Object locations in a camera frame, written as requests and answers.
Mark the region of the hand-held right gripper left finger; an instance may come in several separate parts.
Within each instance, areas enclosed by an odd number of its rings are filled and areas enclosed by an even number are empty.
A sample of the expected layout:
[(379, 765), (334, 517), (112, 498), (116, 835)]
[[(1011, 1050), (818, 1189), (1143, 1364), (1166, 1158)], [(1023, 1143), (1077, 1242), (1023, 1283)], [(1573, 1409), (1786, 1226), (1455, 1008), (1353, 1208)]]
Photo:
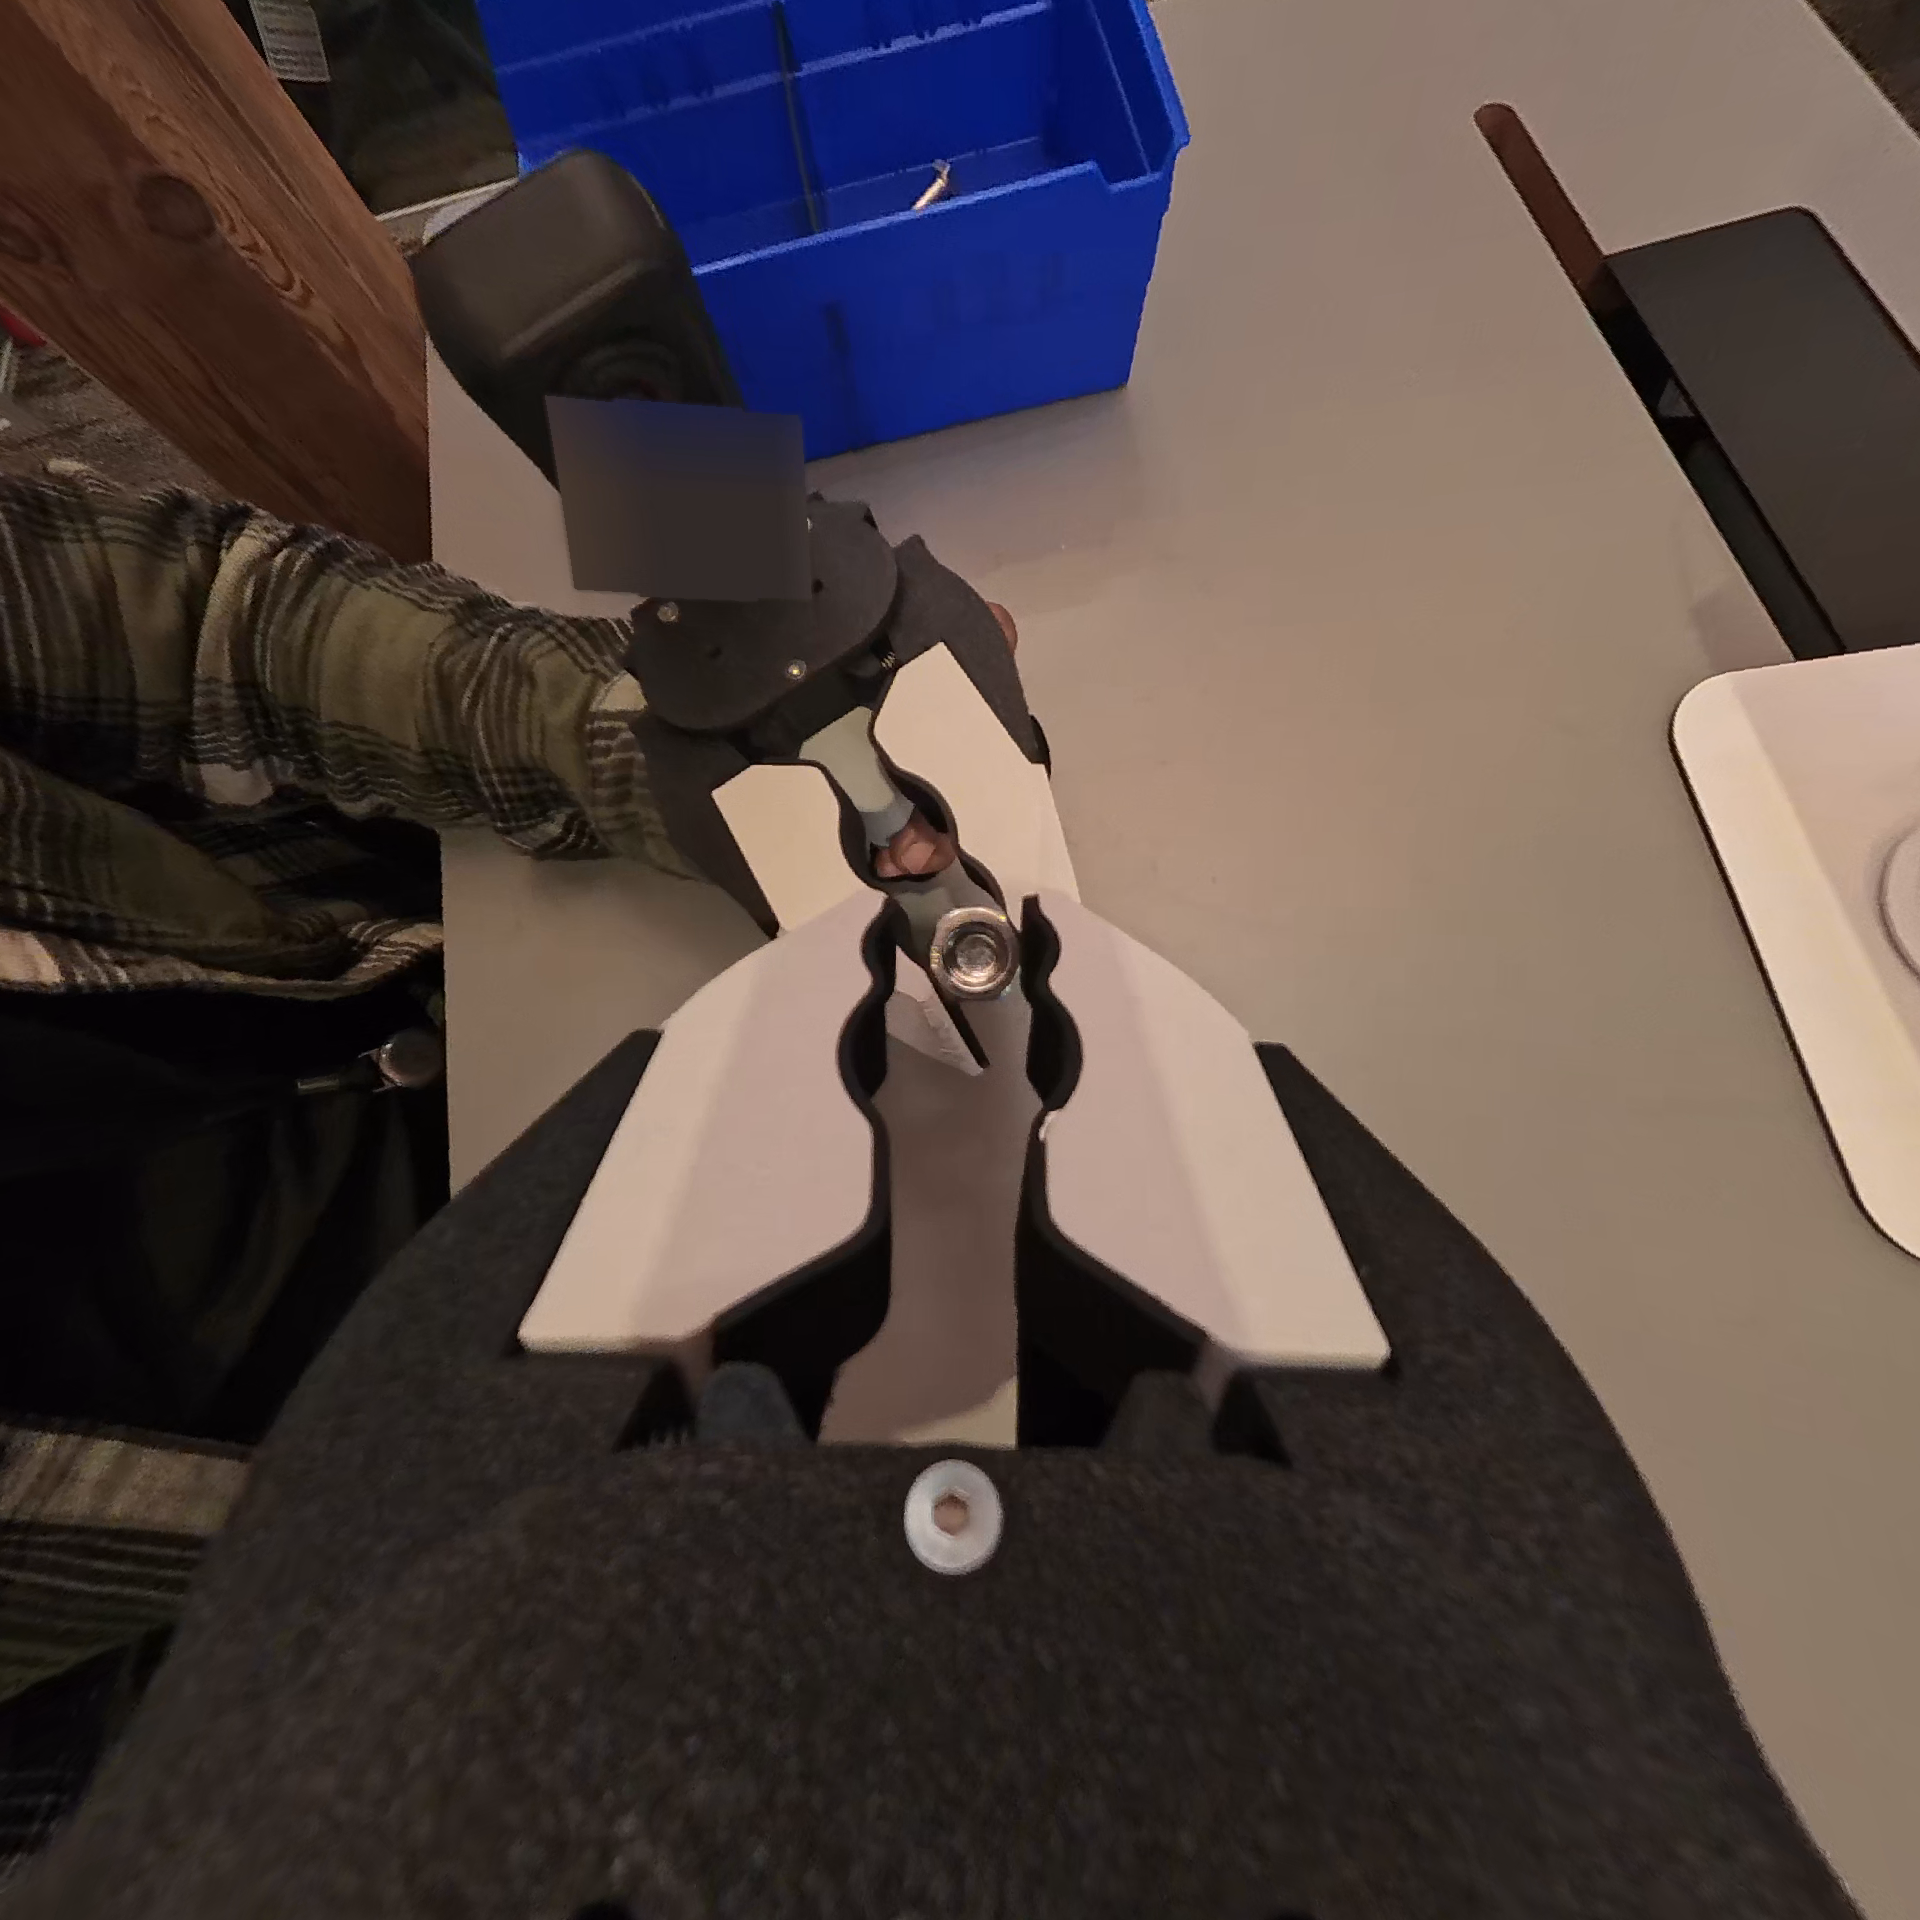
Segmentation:
[(878, 1248), (878, 1312), (800, 1306), (803, 1356), (889, 1312), (889, 1152), (875, 1084), (899, 982), (890, 901), (842, 900), (667, 1017), (603, 1161), (516, 1328), (530, 1356), (742, 1351), (783, 1299)]

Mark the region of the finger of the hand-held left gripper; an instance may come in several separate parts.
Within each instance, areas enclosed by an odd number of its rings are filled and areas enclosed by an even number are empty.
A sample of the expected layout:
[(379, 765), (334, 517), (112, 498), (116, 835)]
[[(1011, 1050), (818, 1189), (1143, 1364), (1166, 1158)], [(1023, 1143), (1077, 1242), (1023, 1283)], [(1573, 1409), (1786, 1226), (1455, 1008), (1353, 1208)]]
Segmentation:
[[(747, 765), (735, 780), (713, 786), (713, 804), (777, 933), (796, 933), (848, 900), (878, 901), (867, 882), (867, 828), (859, 814), (842, 814), (838, 786), (817, 765)], [(899, 956), (889, 1040), (948, 1073), (984, 1073), (913, 956)]]
[(1019, 925), (1036, 892), (1082, 900), (1046, 766), (1019, 750), (947, 648), (899, 666), (875, 744), (899, 786), (954, 842), (938, 880), (890, 888), (920, 970), (931, 925), (959, 901), (995, 901)]

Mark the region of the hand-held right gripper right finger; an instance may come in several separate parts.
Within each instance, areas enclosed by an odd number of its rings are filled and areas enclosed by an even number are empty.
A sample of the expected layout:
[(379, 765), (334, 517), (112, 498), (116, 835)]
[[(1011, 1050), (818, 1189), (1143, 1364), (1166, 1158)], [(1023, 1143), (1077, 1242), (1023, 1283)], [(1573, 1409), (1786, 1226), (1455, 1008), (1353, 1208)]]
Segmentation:
[(1240, 1017), (1077, 900), (1025, 900), (1023, 994), (1023, 1336), (1070, 1376), (1385, 1371)]

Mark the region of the silver hex nut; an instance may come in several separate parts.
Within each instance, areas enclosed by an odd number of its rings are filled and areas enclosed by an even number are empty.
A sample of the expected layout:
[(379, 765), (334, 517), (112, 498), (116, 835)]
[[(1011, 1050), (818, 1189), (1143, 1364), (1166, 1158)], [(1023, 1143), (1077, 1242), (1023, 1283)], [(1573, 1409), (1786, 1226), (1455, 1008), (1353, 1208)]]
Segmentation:
[[(947, 939), (948, 939), (959, 925), (969, 925), (969, 923), (995, 925), (995, 933), (1005, 937), (1005, 949), (1007, 949), (1007, 970), (1005, 970), (1005, 982), (989, 983), (989, 994), (969, 994), (965, 983), (954, 983), (954, 982), (947, 973)], [(954, 1000), (954, 1005), (989, 1005), (989, 1000), (1005, 1000), (1005, 994), (1023, 982), (1019, 925), (1007, 923), (1007, 910), (984, 909), (984, 901), (959, 901), (959, 909), (938, 910), (938, 923), (931, 925), (931, 945), (924, 945), (924, 973), (931, 973), (931, 983), (934, 983), (947, 1000)]]

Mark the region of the blue plastic bin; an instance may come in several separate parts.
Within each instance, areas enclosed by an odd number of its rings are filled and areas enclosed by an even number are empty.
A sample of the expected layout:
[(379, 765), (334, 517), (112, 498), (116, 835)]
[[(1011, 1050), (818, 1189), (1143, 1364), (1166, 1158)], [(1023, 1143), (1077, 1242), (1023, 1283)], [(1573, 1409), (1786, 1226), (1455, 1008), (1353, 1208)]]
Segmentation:
[[(1137, 0), (484, 0), (516, 160), (616, 160), (803, 455), (1121, 391), (1187, 115)], [(931, 163), (948, 203), (913, 213)]]

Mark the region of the person's left forearm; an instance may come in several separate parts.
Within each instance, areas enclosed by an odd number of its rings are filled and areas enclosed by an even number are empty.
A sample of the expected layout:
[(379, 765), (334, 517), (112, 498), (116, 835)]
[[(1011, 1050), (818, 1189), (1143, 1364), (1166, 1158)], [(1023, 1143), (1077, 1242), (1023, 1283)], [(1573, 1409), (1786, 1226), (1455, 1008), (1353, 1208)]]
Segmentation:
[(192, 511), (214, 574), (180, 765), (206, 801), (302, 798), (701, 880), (635, 744), (626, 625), (522, 608), (253, 508)]

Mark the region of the person's torso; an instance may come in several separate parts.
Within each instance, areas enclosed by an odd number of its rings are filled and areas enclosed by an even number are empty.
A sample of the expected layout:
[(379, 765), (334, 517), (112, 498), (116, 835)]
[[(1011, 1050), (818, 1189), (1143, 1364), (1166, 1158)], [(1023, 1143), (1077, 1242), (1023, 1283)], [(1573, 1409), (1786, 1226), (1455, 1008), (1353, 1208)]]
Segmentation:
[(6, 1415), (249, 1453), (449, 1198), (410, 563), (6, 478)]

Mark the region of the white tablet stand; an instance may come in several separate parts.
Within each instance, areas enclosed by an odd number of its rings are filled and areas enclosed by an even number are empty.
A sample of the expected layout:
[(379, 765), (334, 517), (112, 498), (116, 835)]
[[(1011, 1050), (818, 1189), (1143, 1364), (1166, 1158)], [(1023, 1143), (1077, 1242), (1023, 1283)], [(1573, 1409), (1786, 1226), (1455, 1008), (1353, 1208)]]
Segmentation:
[(1710, 678), (1669, 744), (1842, 1176), (1920, 1254), (1920, 650)]

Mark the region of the black flat tablet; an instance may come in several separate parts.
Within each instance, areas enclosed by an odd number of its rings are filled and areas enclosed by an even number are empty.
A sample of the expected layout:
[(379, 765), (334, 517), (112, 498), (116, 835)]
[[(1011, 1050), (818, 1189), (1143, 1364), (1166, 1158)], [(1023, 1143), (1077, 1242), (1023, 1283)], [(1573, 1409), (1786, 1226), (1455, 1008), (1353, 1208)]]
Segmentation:
[(1801, 663), (1920, 638), (1920, 358), (1807, 210), (1603, 258), (1597, 329)]

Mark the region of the wooden post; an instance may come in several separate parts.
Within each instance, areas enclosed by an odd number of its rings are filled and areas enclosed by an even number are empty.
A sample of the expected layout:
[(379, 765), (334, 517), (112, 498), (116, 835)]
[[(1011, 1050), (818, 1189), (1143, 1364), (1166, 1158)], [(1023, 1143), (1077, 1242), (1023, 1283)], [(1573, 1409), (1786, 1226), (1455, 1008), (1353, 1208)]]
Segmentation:
[(428, 562), (415, 282), (224, 5), (0, 11), (0, 291), (232, 498)]

